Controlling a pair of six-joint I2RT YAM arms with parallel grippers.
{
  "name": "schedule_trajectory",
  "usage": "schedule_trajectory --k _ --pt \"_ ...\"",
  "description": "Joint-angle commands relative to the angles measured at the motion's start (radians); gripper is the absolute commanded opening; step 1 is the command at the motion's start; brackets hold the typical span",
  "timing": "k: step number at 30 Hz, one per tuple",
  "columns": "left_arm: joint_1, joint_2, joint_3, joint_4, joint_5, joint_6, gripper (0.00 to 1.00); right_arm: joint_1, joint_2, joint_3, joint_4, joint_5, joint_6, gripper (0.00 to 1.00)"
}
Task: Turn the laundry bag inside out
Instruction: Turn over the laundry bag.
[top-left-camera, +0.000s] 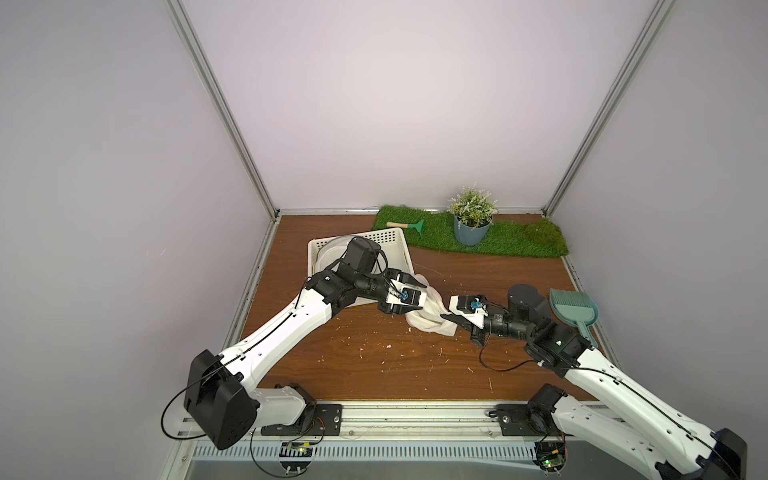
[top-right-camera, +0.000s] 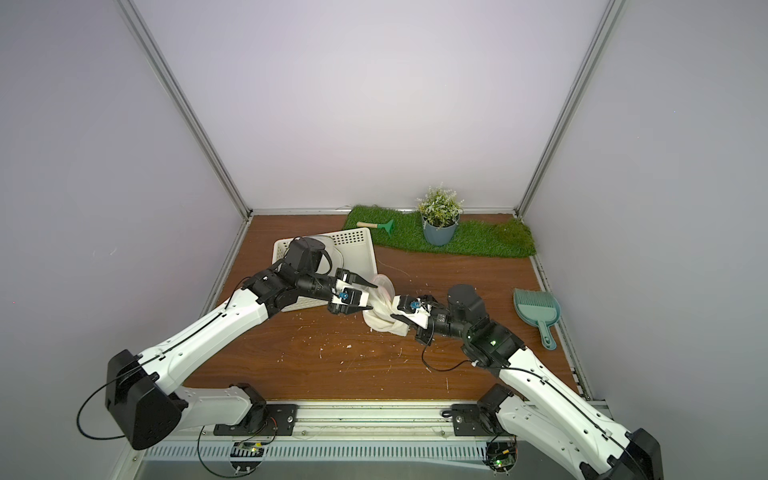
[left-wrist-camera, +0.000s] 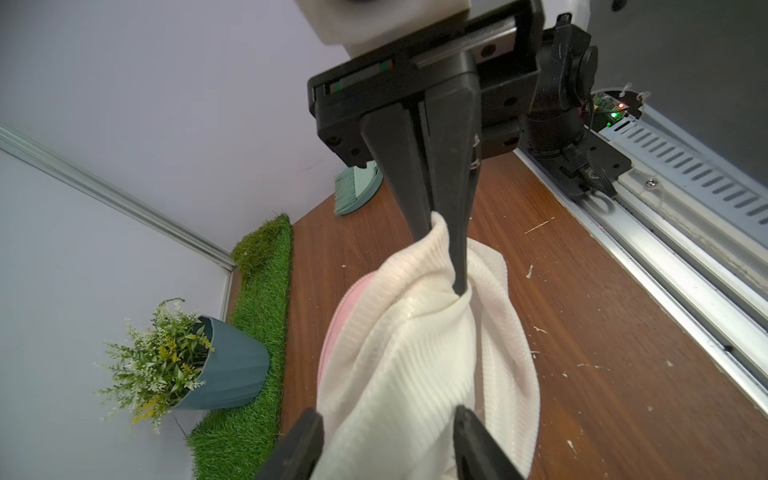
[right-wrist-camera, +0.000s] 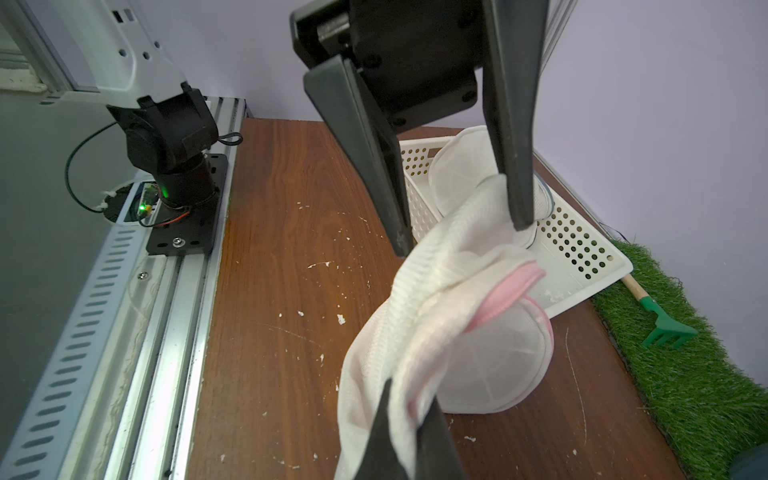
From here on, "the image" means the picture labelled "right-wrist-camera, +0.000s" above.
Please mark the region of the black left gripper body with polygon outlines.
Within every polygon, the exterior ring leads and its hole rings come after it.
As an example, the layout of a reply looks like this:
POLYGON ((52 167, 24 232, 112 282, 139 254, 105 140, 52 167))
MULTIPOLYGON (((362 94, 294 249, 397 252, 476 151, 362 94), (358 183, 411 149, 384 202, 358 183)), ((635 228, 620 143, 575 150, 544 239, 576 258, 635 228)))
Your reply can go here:
POLYGON ((483 62, 478 1, 312 1, 290 15, 308 68, 352 62, 396 133, 474 106, 483 62))

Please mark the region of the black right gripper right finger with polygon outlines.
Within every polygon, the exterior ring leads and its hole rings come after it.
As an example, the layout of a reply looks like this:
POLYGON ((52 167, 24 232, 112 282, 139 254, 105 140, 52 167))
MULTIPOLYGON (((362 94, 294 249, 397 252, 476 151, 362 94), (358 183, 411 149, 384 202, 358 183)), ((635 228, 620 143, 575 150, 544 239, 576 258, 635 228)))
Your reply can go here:
POLYGON ((460 480, 467 473, 439 402, 434 400, 417 431, 417 480, 460 480))

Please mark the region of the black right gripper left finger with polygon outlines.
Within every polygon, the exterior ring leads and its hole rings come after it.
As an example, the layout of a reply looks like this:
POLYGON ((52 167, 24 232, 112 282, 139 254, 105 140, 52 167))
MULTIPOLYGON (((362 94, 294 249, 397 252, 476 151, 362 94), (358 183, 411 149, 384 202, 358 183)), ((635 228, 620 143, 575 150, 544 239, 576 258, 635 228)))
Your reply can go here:
POLYGON ((391 380, 384 384, 369 438, 355 480, 403 480, 407 473, 400 464, 390 439, 388 404, 391 380))

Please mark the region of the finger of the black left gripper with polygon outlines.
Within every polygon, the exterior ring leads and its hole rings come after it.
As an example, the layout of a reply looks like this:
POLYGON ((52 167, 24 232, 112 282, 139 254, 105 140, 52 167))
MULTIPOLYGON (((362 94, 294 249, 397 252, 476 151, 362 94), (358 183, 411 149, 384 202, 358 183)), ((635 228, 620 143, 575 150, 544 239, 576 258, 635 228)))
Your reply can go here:
POLYGON ((401 150, 354 63, 340 55, 312 68, 305 92, 362 180, 394 253, 414 248, 401 150))
POLYGON ((535 221, 533 124, 549 3, 483 1, 483 113, 516 230, 535 221))

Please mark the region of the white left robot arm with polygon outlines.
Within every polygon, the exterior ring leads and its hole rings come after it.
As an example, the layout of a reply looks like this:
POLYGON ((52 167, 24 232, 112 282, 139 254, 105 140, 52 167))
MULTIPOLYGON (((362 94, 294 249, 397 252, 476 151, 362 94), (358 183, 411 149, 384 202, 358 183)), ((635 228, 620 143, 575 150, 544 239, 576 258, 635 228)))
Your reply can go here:
MULTIPOLYGON (((58 1, 127 155, 183 215, 216 194, 204 153, 220 141, 130 1, 58 1)), ((363 181, 394 252, 413 249, 398 135, 483 106, 519 230, 534 216, 533 123, 545 1, 314 1, 290 16, 306 94, 363 181)))

